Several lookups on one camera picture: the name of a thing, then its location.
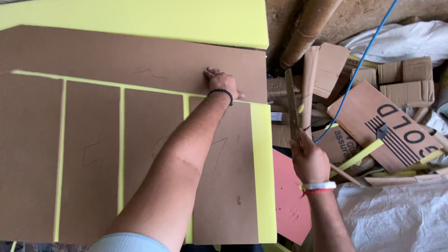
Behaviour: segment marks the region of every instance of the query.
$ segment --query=pink board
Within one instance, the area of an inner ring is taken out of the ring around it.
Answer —
[[[277,233],[302,245],[311,229],[311,209],[302,184],[294,172],[292,159],[272,150],[276,190]]]

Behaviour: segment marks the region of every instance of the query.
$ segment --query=red thread bracelet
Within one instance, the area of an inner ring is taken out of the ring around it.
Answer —
[[[303,198],[303,196],[305,196],[305,195],[316,194],[316,193],[320,193],[320,192],[324,192],[324,191],[331,191],[331,190],[333,190],[333,188],[302,191],[303,195],[301,198]]]

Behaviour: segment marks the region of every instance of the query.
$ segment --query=blue cable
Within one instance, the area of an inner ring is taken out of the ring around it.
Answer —
[[[327,134],[327,132],[332,128],[333,124],[336,122],[336,118],[339,116],[339,112],[342,108],[342,105],[344,105],[345,99],[347,98],[347,95],[350,91],[350,88],[352,87],[353,84],[353,80],[355,80],[356,74],[358,73],[359,68],[362,65],[362,62],[364,61],[364,58],[366,57],[367,53],[370,50],[370,47],[373,44],[373,41],[375,41],[376,36],[378,35],[379,31],[381,30],[381,28],[383,27],[384,23],[386,22],[387,18],[389,17],[389,15],[391,14],[392,10],[394,9],[395,5],[397,4],[398,0],[394,0],[390,9],[388,10],[388,12],[386,13],[386,15],[384,16],[383,20],[381,21],[381,23],[379,24],[378,29],[376,29],[375,34],[373,35],[372,39],[370,40],[369,45],[366,48],[366,51],[364,52],[364,54],[362,55],[361,60],[359,61],[358,66],[356,67],[355,73],[353,74],[352,79],[350,80],[349,86],[347,87],[347,91],[345,91],[345,95],[344,98],[342,99],[342,102],[340,103],[339,109],[335,115],[335,118],[333,119],[333,121],[331,122],[330,126],[328,127],[328,129],[324,132],[324,134],[322,136],[320,136],[316,141],[314,141],[314,143],[317,143],[320,139],[322,139],[323,136],[325,136]]]

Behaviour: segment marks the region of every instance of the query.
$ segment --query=white bracelet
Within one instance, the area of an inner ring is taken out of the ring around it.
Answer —
[[[310,190],[317,190],[317,189],[334,189],[334,188],[336,188],[336,183],[333,181],[299,185],[299,189],[302,191],[310,191]]]

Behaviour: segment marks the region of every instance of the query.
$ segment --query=black bracelet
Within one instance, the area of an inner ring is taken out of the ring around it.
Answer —
[[[232,95],[230,94],[230,92],[229,91],[227,91],[227,90],[225,90],[225,89],[220,89],[220,88],[217,88],[217,89],[214,89],[214,90],[212,90],[212,91],[210,91],[210,93],[208,93],[208,95],[207,96],[209,96],[211,93],[213,93],[213,92],[224,92],[224,93],[226,93],[226,94],[228,94],[229,96],[230,96],[230,104],[229,104],[229,106],[232,106],[233,105],[233,97],[232,97]]]

